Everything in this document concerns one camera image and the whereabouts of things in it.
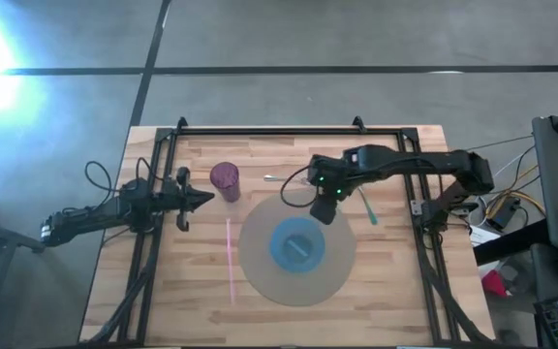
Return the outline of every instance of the wooden table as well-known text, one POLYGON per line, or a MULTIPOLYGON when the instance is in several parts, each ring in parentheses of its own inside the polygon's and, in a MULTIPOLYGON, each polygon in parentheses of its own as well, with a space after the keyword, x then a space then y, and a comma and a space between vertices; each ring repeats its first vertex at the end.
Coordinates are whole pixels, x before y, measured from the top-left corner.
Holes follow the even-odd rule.
MULTIPOLYGON (((441 126, 416 127, 423 151, 447 150, 441 126)), ((135 177, 139 157, 150 159, 155 132, 156 127, 131 129, 118 186, 135 177)), ((232 246, 237 246, 247 214, 281 185, 263 181, 264 175, 287 176, 306 165, 314 153, 339 157, 343 149, 365 143, 397 149, 396 138, 390 136, 178 137, 174 170, 188 167, 195 188, 216 193, 209 181, 210 169, 231 161, 239 167, 241 198, 228 204, 217 193, 189 215, 188 233, 176 228, 175 213, 166 215, 145 345, 430 344, 400 175, 364 186, 380 221, 377 226, 369 222, 359 195, 340 204, 356 235, 356 260, 348 281, 333 297, 307 307, 269 301, 245 278, 235 248, 236 300, 235 305, 230 303, 226 218, 232 220, 232 246)), ((438 196, 438 181, 434 176, 428 179, 432 195, 438 196)), ((452 180, 446 177, 445 184, 452 180)), ((107 236, 120 230, 108 231, 107 236)), ((480 330, 494 337, 469 236, 461 226, 450 227, 444 235, 451 290, 480 330)), ((102 248, 80 339, 96 333, 122 300, 134 240, 133 234, 124 234, 102 248)), ((437 307, 444 326, 440 301, 437 307)), ((132 329, 137 327, 138 310, 133 310, 132 329)))

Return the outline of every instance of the red object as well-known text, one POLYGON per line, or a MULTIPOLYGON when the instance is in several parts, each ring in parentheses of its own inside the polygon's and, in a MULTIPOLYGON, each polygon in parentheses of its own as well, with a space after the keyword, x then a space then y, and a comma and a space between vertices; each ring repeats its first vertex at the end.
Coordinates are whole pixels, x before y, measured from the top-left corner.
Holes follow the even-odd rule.
POLYGON ((215 165, 210 171, 210 182, 228 203, 233 203, 240 198, 240 183, 236 165, 229 162, 215 165))
POLYGON ((481 285, 485 291, 489 291, 497 296, 507 297, 508 293, 503 285, 503 279, 497 270, 489 271, 482 279, 481 285))

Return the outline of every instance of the round plate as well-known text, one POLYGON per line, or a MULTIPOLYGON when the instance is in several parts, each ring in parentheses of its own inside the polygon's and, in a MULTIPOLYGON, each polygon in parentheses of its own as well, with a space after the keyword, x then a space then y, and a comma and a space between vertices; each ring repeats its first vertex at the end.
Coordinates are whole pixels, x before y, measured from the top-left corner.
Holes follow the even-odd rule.
MULTIPOLYGON (((306 203, 311 198, 311 191, 286 193, 292 203, 306 203)), ((238 240, 238 258, 245 276, 264 297, 284 305, 306 306, 330 298, 343 286, 355 262, 356 248, 357 240, 339 209, 333 222, 324 225, 309 214, 309 207, 287 206, 279 195, 273 195, 247 216, 238 240), (316 224, 324 236, 322 260, 299 272, 280 266, 271 255, 278 226, 296 217, 316 224)))

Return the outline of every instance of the purple plastic cup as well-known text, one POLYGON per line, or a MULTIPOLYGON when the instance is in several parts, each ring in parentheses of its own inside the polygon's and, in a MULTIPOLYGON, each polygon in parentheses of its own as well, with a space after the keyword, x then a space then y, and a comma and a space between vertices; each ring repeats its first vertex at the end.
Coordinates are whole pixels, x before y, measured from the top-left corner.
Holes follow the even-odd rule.
POLYGON ((222 162, 215 165, 210 171, 210 182, 228 203, 240 198, 238 167, 233 163, 222 162))

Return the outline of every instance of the gray floor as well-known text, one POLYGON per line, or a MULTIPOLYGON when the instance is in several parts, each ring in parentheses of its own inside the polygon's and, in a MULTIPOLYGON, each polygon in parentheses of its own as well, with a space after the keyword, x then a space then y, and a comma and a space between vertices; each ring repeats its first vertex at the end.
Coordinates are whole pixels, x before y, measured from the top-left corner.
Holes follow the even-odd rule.
MULTIPOLYGON (((159 0, 0 1, 0 58, 10 58, 0 61, 142 67, 159 7, 159 0)), ((558 0, 180 0, 157 60, 317 64, 558 64, 558 0)), ((139 82, 0 79, 1 226, 36 238, 52 211, 101 200, 83 166, 98 160, 117 174, 139 82)), ((531 118, 551 114, 558 114, 555 73, 155 77, 141 124, 172 125, 179 116, 194 125, 347 124, 360 115, 368 124, 442 124, 449 146, 459 148, 527 135, 531 118)), ((480 153, 499 169, 530 144, 480 153)), ((512 172, 497 177, 499 187, 511 181, 512 172)), ((540 196, 539 185, 528 191, 540 196)), ((77 340, 99 240, 86 235, 43 255, 19 251, 0 304, 0 348, 77 340)))

